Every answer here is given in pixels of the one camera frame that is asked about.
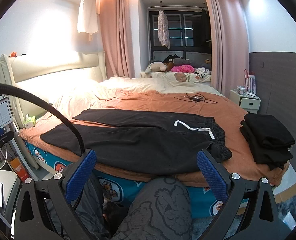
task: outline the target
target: pink plush toy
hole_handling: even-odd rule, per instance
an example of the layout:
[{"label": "pink plush toy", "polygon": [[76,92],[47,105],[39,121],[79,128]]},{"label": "pink plush toy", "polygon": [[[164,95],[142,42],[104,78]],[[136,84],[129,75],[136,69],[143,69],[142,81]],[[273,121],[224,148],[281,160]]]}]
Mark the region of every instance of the pink plush toy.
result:
[{"label": "pink plush toy", "polygon": [[195,69],[190,65],[174,66],[171,69],[172,72],[182,72],[182,73],[194,73]]}]

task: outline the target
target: white cable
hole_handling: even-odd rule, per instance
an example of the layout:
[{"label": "white cable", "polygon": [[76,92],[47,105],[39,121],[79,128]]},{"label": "white cable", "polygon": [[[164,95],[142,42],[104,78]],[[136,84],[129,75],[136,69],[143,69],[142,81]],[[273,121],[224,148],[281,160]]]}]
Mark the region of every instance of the white cable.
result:
[{"label": "white cable", "polygon": [[[6,129],[4,128],[4,122],[3,122],[3,119],[2,119],[2,115],[1,115],[1,110],[0,110],[0,117],[1,117],[1,122],[2,122],[2,126],[3,126],[3,130],[4,130],[4,133],[6,133]],[[4,167],[4,165],[6,164],[7,162],[7,157],[8,157],[8,143],[6,143],[6,159],[4,160],[4,164],[2,165],[2,167],[0,168],[0,170]]]}]

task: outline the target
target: black cable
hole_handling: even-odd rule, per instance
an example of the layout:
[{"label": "black cable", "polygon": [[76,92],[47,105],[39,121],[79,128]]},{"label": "black cable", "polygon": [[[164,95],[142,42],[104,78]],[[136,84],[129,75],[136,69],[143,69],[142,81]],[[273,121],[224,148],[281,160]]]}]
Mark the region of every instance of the black cable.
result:
[{"label": "black cable", "polygon": [[36,97],[35,95],[25,90],[22,90],[20,88],[13,87],[10,85],[6,85],[6,84],[1,84],[1,83],[0,83],[0,94],[10,95],[10,96],[27,100],[37,106],[40,106],[41,108],[47,110],[48,112],[52,113],[54,116],[59,118],[59,120],[62,121],[66,126],[68,126],[68,128],[75,134],[80,146],[81,154],[84,153],[84,143],[78,130],[72,125],[72,123],[69,122],[69,120],[66,117],[63,116],[63,114],[61,114],[57,109],[52,107],[50,104],[48,104],[41,98]]},{"label": "black cable", "polygon": [[186,93],[186,96],[188,97],[188,100],[182,99],[182,97],[175,97],[179,100],[182,101],[186,101],[186,102],[194,102],[194,103],[198,103],[198,102],[205,102],[207,104],[217,104],[218,102],[210,100],[205,98],[203,95],[199,94],[199,93]]},{"label": "black cable", "polygon": [[[72,207],[74,210],[77,209],[77,207],[78,207],[78,205],[79,205],[79,203],[80,203],[80,201],[81,201],[82,193],[83,193],[83,189],[81,190],[80,195],[78,196],[77,200],[75,201],[75,204],[74,204],[73,207]],[[61,237],[62,237],[63,239],[66,239],[66,238],[63,236],[63,226],[62,226],[62,225],[61,225],[60,233],[61,233]]]}]

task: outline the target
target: curtain rod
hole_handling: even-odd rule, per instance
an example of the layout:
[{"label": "curtain rod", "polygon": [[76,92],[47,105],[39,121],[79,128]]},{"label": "curtain rod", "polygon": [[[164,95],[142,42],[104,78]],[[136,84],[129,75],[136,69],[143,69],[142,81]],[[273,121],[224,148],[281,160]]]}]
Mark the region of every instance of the curtain rod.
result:
[{"label": "curtain rod", "polygon": [[191,7],[191,8],[201,8],[203,10],[208,10],[208,8],[200,6],[189,6],[189,5],[159,5],[159,6],[149,6],[148,8],[159,8],[159,7]]}]

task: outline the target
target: stack of folded clothes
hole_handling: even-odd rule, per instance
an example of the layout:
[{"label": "stack of folded clothes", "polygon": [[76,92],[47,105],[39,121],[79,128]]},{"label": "stack of folded clothes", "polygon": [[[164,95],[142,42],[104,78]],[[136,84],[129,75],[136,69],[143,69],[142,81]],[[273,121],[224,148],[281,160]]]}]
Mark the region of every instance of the stack of folded clothes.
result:
[{"label": "stack of folded clothes", "polygon": [[267,164],[270,170],[284,169],[293,157],[288,148],[295,144],[287,128],[268,114],[246,114],[244,119],[240,132],[249,143],[255,162]]}]

